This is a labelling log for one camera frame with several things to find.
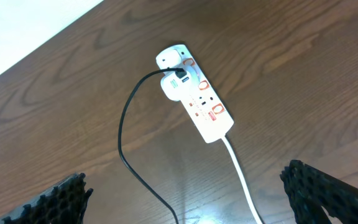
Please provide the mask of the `white power strip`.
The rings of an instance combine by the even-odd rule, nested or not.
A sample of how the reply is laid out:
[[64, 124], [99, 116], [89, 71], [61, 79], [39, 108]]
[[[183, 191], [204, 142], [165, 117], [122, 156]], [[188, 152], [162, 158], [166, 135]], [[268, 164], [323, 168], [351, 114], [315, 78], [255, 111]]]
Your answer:
[[167, 49], [175, 49], [181, 56], [181, 63], [174, 68], [193, 70], [200, 78], [200, 83], [196, 85], [195, 91], [179, 102], [186, 109], [206, 143], [221, 139], [229, 147], [230, 143], [226, 134], [234, 125], [234, 120], [215, 92], [212, 84], [210, 84], [186, 45], [177, 44], [165, 50]]

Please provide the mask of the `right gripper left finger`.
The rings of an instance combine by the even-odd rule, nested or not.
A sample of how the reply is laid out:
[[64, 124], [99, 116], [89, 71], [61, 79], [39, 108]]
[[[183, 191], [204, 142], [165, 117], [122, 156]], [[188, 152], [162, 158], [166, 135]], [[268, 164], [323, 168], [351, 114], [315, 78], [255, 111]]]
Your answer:
[[83, 224], [93, 189], [74, 173], [0, 217], [0, 224]]

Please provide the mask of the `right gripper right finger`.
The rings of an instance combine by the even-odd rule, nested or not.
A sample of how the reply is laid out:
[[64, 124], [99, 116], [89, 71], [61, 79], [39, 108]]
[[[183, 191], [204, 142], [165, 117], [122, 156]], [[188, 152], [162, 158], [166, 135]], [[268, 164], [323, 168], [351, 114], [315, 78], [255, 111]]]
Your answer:
[[292, 160], [280, 174], [297, 223], [358, 223], [358, 188]]

